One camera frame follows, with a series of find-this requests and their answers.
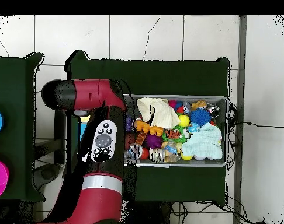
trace yellow toy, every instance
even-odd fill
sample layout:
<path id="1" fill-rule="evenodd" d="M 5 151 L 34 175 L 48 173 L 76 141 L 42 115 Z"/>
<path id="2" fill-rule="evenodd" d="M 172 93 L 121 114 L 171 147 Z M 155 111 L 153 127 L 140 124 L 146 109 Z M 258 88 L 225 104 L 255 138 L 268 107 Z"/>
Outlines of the yellow toy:
<path id="1" fill-rule="evenodd" d="M 163 130 L 164 130 L 163 128 L 157 127 L 157 126 L 150 127 L 149 124 L 147 124 L 147 123 L 145 123 L 141 120 L 135 121 L 134 126 L 135 126 L 137 131 L 143 131 L 145 134 L 150 132 L 150 135 L 157 134 L 158 137 L 162 136 Z"/>
<path id="2" fill-rule="evenodd" d="M 178 125 L 182 128 L 186 128 L 190 124 L 190 119 L 187 115 L 180 115 L 179 120 L 181 121 Z"/>
<path id="3" fill-rule="evenodd" d="M 182 152 L 182 143 L 181 142 L 176 143 L 175 147 L 176 147 L 178 153 Z"/>
<path id="4" fill-rule="evenodd" d="M 162 146 L 161 146 L 161 149 L 165 149 L 167 143 L 168 143 L 168 142 L 163 142 L 163 143 L 162 143 Z"/>
<path id="5" fill-rule="evenodd" d="M 194 111 L 198 108 L 205 109 L 206 107 L 207 107 L 207 103 L 203 100 L 200 100 L 200 101 L 197 101 L 197 102 L 194 102 L 194 103 L 191 104 L 192 111 Z"/>
<path id="6" fill-rule="evenodd" d="M 184 156 L 184 155 L 182 154 L 182 152 L 181 152 L 181 158 L 182 158 L 183 160 L 191 160 L 191 159 L 193 158 L 193 156 Z"/>

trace green tablecloth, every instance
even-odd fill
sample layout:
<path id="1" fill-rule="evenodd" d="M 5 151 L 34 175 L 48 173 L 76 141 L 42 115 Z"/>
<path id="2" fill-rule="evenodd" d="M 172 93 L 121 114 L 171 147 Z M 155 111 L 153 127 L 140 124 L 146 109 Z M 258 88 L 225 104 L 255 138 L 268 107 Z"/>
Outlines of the green tablecloth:
<path id="1" fill-rule="evenodd" d="M 72 79 L 123 79 L 134 94 L 227 96 L 227 58 L 215 62 L 98 60 L 87 59 L 80 50 L 73 53 L 67 64 Z M 76 127 L 72 132 L 72 142 L 74 150 Z M 215 200 L 224 205 L 225 174 L 225 167 L 138 167 L 136 200 Z M 125 167 L 125 181 L 128 176 Z"/>
<path id="2" fill-rule="evenodd" d="M 43 54 L 25 58 L 0 57 L 0 161 L 9 170 L 9 181 L 0 200 L 41 201 L 33 186 L 34 72 Z"/>

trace orange toy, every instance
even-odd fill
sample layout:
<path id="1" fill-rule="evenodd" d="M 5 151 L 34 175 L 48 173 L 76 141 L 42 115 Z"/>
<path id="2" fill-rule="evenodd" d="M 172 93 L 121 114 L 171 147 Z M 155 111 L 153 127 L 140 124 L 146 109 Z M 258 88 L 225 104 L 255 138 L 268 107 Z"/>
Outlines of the orange toy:
<path id="1" fill-rule="evenodd" d="M 164 130 L 163 128 L 157 127 L 157 126 L 150 127 L 149 124 L 147 124 L 147 123 L 145 123 L 141 120 L 135 121 L 134 126 L 135 126 L 137 131 L 143 131 L 145 134 L 150 132 L 150 135 L 157 134 L 158 137 L 162 136 L 163 130 Z"/>
<path id="2" fill-rule="evenodd" d="M 197 102 L 194 102 L 194 103 L 191 104 L 192 111 L 194 111 L 198 108 L 205 109 L 206 107 L 207 107 L 207 103 L 203 100 L 200 100 L 200 101 L 197 101 Z"/>

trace light blue cloth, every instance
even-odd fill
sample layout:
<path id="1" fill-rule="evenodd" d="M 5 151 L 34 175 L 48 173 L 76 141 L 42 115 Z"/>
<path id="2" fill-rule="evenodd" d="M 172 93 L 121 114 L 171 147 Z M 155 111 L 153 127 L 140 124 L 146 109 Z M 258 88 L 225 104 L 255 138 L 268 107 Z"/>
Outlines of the light blue cloth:
<path id="1" fill-rule="evenodd" d="M 221 139 L 219 128 L 207 123 L 182 144 L 182 154 L 219 160 L 222 158 Z"/>

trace red toy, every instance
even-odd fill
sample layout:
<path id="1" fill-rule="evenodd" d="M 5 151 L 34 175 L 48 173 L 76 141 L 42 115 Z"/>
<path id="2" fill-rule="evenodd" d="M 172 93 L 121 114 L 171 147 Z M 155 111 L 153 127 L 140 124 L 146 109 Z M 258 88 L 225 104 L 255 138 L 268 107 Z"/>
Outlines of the red toy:
<path id="1" fill-rule="evenodd" d="M 149 158 L 149 151 L 146 148 L 143 148 L 142 155 L 140 157 L 141 160 L 145 160 Z"/>
<path id="2" fill-rule="evenodd" d="M 135 143 L 135 135 L 133 133 L 126 133 L 125 141 L 124 141 L 124 149 L 127 151 L 130 149 L 130 145 Z"/>

